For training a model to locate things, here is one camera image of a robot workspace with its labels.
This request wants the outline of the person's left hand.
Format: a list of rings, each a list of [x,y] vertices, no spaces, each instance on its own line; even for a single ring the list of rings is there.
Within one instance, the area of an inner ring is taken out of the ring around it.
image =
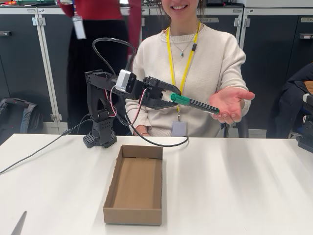
[[[241,88],[227,87],[209,98],[209,105],[219,109],[217,115],[212,114],[214,120],[220,123],[229,125],[238,123],[242,119],[242,110],[245,106],[245,101],[251,101],[255,94]]]

